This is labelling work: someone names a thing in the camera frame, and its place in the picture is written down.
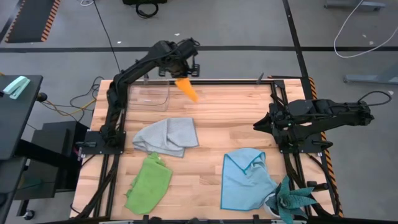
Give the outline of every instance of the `black floor mat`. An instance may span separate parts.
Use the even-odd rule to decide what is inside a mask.
[[[23,0],[6,36],[6,43],[45,42],[60,0]]]

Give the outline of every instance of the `white pot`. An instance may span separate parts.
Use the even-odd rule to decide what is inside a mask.
[[[278,216],[277,214],[275,214],[270,207],[268,207],[268,205],[266,204],[266,201],[268,201],[268,199],[272,196],[275,196],[275,193],[271,193],[269,194],[266,199],[264,200],[264,210],[268,213],[270,213],[271,215],[273,215],[276,218],[280,218],[280,216]]]

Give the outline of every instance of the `yellow cable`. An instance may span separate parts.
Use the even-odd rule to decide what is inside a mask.
[[[79,111],[81,111],[81,110],[83,110],[83,109],[86,109],[89,105],[92,105],[95,101],[96,101],[95,99],[91,100],[89,103],[87,103],[86,105],[82,106],[81,108],[75,110],[75,111],[72,112],[72,113],[66,113],[66,112],[64,112],[64,111],[58,110],[58,108],[57,108],[51,101],[49,101],[49,100],[46,100],[45,102],[47,102],[47,103],[49,103],[51,106],[53,106],[53,108],[55,109],[56,112],[58,112],[58,114],[60,114],[60,115],[62,115],[62,116],[71,116],[72,114],[75,114],[75,113],[77,113],[77,112],[79,112]]]

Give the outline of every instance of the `green cloth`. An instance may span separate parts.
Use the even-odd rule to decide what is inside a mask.
[[[148,214],[160,202],[169,187],[172,171],[166,168],[158,153],[144,159],[141,170],[126,193],[125,207],[137,215]]]

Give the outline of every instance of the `towel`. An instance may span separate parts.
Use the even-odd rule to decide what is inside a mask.
[[[132,189],[126,193],[125,207],[137,215],[148,214],[166,194],[171,177],[172,171],[166,168],[158,153],[147,156],[131,183]]]
[[[132,140],[135,149],[183,157],[185,148],[198,146],[192,118],[168,118],[140,130]]]
[[[268,174],[265,159],[265,152],[252,148],[224,155],[221,209],[250,211],[263,205],[277,187]]]

